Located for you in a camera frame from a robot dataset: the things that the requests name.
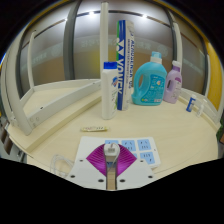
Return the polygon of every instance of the white panel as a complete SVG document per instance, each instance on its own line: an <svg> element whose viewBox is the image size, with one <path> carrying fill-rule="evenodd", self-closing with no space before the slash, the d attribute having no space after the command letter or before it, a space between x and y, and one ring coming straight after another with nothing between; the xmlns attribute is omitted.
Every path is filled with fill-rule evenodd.
<svg viewBox="0 0 224 224"><path fill-rule="evenodd" d="M99 82L99 79L80 79L80 80L67 80L61 82L52 82L39 86L34 86L34 91L43 91L49 89L61 89L61 88L78 88L83 87L84 85Z"/></svg>
<svg viewBox="0 0 224 224"><path fill-rule="evenodd" d="M106 177L84 158L75 162L66 180L85 188L107 189Z"/></svg>
<svg viewBox="0 0 224 224"><path fill-rule="evenodd" d="M117 190L140 188L156 180L157 178L145 160L137 159L116 178Z"/></svg>
<svg viewBox="0 0 224 224"><path fill-rule="evenodd" d="M33 127L41 124L49 117L63 110L65 107L71 105L72 103L75 103L83 97L97 90L100 90L100 83L100 81L97 81L95 82L95 84L88 84L70 93L64 94L48 104L43 105L42 108L37 109L29 115L29 120L35 121L33 123Z"/></svg>
<svg viewBox="0 0 224 224"><path fill-rule="evenodd" d="M22 107L26 104L26 102L29 100L29 98L32 96L34 90L33 88L30 89L20 100Z"/></svg>

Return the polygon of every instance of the white frame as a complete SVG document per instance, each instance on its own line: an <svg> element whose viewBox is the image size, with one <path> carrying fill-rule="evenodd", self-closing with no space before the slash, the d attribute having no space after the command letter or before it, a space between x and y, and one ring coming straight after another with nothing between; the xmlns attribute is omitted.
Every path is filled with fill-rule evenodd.
<svg viewBox="0 0 224 224"><path fill-rule="evenodd" d="M49 83L34 86L32 75L32 45L35 31L32 33L27 55L28 79L30 90L20 100L16 84L16 59L19 50L19 44L26 27L18 34L6 53L3 62L1 89L3 105L9 122L19 127L25 135L30 135L32 130L42 122L63 110L65 107L75 103L83 97L101 89L101 80L68 80L62 82ZM68 93L62 94L41 108L36 109L31 114L26 115L23 107L32 97L34 92L57 88L74 88Z"/></svg>

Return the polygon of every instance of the small bottle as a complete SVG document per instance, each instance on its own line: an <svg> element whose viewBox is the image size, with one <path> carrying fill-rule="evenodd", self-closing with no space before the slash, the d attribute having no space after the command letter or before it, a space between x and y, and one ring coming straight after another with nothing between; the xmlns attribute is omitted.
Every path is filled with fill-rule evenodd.
<svg viewBox="0 0 224 224"><path fill-rule="evenodd" d="M188 111L188 112L191 112L192 111L192 108L194 106L194 103L196 101L196 98L197 97L194 94L191 95L191 98L190 98L189 103L187 105L186 111Z"/></svg>
<svg viewBox="0 0 224 224"><path fill-rule="evenodd" d="M196 114L197 117L200 117L201 114L203 113L203 110L205 108L204 104L207 103L207 101L205 99L203 99L201 106L198 109L198 112Z"/></svg>
<svg viewBox="0 0 224 224"><path fill-rule="evenodd" d="M109 120L117 112L118 69L117 62L104 62L101 74L102 118Z"/></svg>

